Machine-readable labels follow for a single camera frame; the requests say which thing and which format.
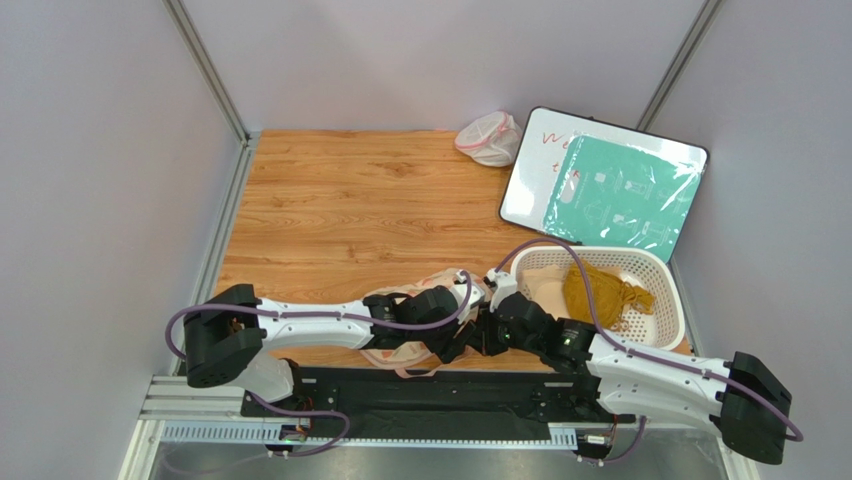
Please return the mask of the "teal instruction sheet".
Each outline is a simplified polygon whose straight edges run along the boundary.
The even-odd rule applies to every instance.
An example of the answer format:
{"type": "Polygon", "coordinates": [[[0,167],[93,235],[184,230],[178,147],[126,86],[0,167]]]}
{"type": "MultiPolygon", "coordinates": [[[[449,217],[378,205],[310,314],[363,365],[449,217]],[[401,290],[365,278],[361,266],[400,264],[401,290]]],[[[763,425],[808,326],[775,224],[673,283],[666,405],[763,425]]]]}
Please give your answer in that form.
{"type": "Polygon", "coordinates": [[[707,160],[705,149],[679,142],[649,148],[579,135],[567,145],[543,232],[586,246],[637,248],[667,263],[707,160]]]}

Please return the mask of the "white plastic basket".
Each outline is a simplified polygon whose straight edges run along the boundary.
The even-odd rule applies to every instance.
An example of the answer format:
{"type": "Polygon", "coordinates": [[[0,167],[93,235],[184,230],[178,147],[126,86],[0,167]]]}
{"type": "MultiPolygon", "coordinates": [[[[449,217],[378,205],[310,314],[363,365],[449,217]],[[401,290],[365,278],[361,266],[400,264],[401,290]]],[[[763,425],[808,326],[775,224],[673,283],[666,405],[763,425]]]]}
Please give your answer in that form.
{"type": "MultiPolygon", "coordinates": [[[[653,314],[639,314],[634,310],[624,312],[628,328],[616,333],[626,339],[674,351],[691,354],[686,336],[685,315],[680,296],[668,266],[654,255],[631,248],[577,246],[578,256],[599,269],[614,269],[624,281],[641,286],[655,297],[653,314]]],[[[558,265],[568,269],[575,265],[573,258],[559,246],[535,246],[522,250],[511,262],[511,273],[516,277],[519,290],[520,272],[558,265]]]]}

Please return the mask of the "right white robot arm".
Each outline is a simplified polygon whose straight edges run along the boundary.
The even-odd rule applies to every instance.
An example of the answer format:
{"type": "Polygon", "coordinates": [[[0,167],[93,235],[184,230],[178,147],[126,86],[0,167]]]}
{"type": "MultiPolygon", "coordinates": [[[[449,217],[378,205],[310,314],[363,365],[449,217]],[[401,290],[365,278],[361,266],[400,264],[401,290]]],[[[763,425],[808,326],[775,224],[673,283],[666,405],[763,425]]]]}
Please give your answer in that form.
{"type": "Polygon", "coordinates": [[[582,321],[556,319],[521,293],[478,309],[476,334],[487,356],[514,349],[568,376],[582,405],[690,426],[734,452],[768,465],[796,439],[792,395],[757,357],[700,358],[603,335],[582,321]]]}

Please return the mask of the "white mesh bag pink trim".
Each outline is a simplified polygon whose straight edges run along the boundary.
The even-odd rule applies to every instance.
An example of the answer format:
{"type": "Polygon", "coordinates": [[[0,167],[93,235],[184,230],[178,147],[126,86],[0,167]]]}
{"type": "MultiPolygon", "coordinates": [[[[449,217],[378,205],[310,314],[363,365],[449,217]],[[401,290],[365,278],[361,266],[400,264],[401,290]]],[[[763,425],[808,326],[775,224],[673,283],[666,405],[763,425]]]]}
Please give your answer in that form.
{"type": "Polygon", "coordinates": [[[495,111],[459,131],[454,146],[480,165],[502,168],[515,162],[522,135],[512,115],[495,111]]]}

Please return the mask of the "whiteboard with black frame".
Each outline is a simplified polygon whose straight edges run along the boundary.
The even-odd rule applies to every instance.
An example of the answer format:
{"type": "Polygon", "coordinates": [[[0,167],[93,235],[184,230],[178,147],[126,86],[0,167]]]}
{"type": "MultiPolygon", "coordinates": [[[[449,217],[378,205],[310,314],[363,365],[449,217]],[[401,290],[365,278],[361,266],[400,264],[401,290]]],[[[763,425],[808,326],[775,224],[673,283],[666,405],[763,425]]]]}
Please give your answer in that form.
{"type": "Polygon", "coordinates": [[[499,208],[501,219],[547,235],[542,229],[544,209],[567,152],[567,145],[579,135],[649,148],[657,148],[664,141],[701,147],[588,117],[537,107],[527,119],[499,208]]]}

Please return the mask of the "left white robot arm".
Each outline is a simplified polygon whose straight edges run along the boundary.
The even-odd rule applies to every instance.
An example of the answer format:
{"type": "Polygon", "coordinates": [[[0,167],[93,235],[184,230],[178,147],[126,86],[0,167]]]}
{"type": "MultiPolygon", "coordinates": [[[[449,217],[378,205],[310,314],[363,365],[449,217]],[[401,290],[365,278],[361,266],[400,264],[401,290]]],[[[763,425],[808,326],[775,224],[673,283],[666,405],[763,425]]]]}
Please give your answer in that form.
{"type": "Polygon", "coordinates": [[[256,296],[250,284],[238,284],[177,314],[187,383],[197,389],[236,386],[277,402],[291,397],[299,381],[295,364],[274,358],[275,350],[395,350],[408,343],[443,349],[469,327],[484,299],[471,280],[337,305],[278,302],[256,296]]]}

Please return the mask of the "aluminium rail frame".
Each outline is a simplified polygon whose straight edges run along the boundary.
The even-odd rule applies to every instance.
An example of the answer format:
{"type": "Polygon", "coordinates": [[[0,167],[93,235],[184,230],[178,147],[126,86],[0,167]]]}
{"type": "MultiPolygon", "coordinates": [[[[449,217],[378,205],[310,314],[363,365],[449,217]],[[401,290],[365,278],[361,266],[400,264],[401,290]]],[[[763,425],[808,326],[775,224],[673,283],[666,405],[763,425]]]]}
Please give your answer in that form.
{"type": "MultiPolygon", "coordinates": [[[[183,377],[155,376],[151,379],[142,404],[131,444],[118,477],[147,479],[154,470],[156,450],[162,441],[244,443],[276,445],[285,418],[249,418],[240,414],[244,391],[236,387],[196,390],[183,377]]],[[[603,435],[611,429],[607,423],[579,424],[549,422],[541,440],[452,440],[452,439],[357,439],[348,437],[337,447],[430,448],[430,449],[510,449],[554,450],[560,453],[577,449],[580,437],[588,432],[603,435]]]]}

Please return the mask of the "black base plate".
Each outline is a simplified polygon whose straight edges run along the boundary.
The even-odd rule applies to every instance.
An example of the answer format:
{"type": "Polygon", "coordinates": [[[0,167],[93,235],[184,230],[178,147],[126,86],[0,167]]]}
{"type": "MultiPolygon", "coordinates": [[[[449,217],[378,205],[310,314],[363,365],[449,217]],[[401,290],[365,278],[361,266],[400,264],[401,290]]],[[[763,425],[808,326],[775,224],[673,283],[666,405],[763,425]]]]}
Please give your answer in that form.
{"type": "Polygon", "coordinates": [[[549,426],[634,427],[586,399],[587,381],[544,372],[440,371],[403,379],[378,369],[303,367],[303,385],[281,407],[333,410],[350,419],[355,440],[533,441],[549,426]]]}

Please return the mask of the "beige bra in basket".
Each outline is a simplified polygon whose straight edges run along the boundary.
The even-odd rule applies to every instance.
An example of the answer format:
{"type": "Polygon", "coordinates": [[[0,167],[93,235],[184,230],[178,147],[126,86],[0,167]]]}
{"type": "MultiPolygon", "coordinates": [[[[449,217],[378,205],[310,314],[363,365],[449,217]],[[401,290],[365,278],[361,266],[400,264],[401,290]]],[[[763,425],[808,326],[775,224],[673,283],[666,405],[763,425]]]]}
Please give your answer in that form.
{"type": "Polygon", "coordinates": [[[570,313],[563,293],[567,268],[549,265],[520,272],[519,286],[527,297],[537,303],[546,313],[558,318],[569,318],[570,313]]]}

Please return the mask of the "mustard yellow garment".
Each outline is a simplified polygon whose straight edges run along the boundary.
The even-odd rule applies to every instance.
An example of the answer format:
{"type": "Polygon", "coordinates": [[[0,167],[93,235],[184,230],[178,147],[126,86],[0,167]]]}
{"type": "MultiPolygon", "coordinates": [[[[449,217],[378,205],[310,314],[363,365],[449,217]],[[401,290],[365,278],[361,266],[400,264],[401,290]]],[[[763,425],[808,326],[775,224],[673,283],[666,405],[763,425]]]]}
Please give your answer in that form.
{"type": "MultiPolygon", "coordinates": [[[[647,289],[622,280],[614,269],[599,269],[585,260],[582,261],[582,265],[591,286],[597,318],[605,329],[626,330],[628,325],[624,319],[625,311],[634,310],[639,314],[653,314],[656,297],[647,289]]],[[[562,293],[571,319],[594,323],[585,282],[577,265],[568,269],[562,293]]]]}

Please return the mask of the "floral mesh laundry bag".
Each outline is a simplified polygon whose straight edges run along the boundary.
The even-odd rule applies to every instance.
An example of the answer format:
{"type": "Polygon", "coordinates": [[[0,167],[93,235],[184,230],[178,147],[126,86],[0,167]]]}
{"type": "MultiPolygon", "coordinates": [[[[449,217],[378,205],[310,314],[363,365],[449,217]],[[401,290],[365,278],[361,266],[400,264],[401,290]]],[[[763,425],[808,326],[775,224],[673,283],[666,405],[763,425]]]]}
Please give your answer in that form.
{"type": "MultiPolygon", "coordinates": [[[[374,290],[364,297],[364,303],[380,319],[397,323],[394,316],[394,307],[399,301],[436,286],[451,287],[456,271],[456,269],[449,268],[425,277],[416,283],[374,290]]],[[[486,290],[487,301],[489,301],[491,293],[485,285],[484,280],[476,274],[472,274],[471,276],[486,290]]],[[[472,327],[472,330],[472,324],[477,318],[477,312],[478,310],[469,316],[466,323],[466,326],[472,327]]],[[[442,363],[422,343],[408,342],[403,339],[400,336],[402,330],[380,327],[378,331],[388,336],[370,344],[366,349],[361,351],[361,354],[374,366],[384,370],[392,370],[402,378],[414,378],[416,375],[410,371],[412,368],[426,367],[430,367],[431,369],[424,375],[426,377],[432,376],[442,366],[458,362],[474,353],[474,350],[468,347],[465,342],[466,349],[459,357],[450,363],[442,363]]]]}

